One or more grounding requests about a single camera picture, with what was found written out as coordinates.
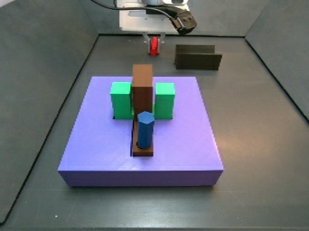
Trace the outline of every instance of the purple block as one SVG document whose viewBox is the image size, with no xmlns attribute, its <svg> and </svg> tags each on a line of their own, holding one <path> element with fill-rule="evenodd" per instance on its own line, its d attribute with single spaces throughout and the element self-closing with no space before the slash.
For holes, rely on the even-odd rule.
<svg viewBox="0 0 309 231">
<path fill-rule="evenodd" d="M 112 82 L 92 77 L 57 171 L 68 186 L 214 185 L 223 171 L 193 77 L 153 77 L 175 84 L 172 120 L 153 123 L 153 157 L 131 157 L 131 120 L 112 119 Z"/>
</svg>

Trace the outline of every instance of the gray floor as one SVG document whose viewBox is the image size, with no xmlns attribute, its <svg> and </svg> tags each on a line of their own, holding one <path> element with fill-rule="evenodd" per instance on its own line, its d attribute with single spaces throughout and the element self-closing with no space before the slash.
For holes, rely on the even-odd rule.
<svg viewBox="0 0 309 231">
<path fill-rule="evenodd" d="M 175 44 L 214 44 L 219 71 L 175 70 Z M 196 76 L 224 164 L 218 184 L 69 188 L 56 173 L 90 76 Z M 306 227 L 309 127 L 243 39 L 167 37 L 148 57 L 141 37 L 101 37 L 56 120 L 3 227 Z"/>
</svg>

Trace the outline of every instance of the blue cylinder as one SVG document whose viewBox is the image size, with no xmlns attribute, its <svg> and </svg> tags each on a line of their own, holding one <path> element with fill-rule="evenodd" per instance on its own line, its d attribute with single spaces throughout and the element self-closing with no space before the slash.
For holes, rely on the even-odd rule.
<svg viewBox="0 0 309 231">
<path fill-rule="evenodd" d="M 147 149 L 152 144 L 155 116 L 149 112 L 137 114 L 137 147 Z"/>
</svg>

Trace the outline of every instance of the black object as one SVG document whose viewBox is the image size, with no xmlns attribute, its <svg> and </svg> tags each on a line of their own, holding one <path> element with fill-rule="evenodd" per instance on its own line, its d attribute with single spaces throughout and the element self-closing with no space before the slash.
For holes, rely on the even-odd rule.
<svg viewBox="0 0 309 231">
<path fill-rule="evenodd" d="M 218 70 L 220 59 L 214 45 L 176 45 L 176 69 Z"/>
</svg>

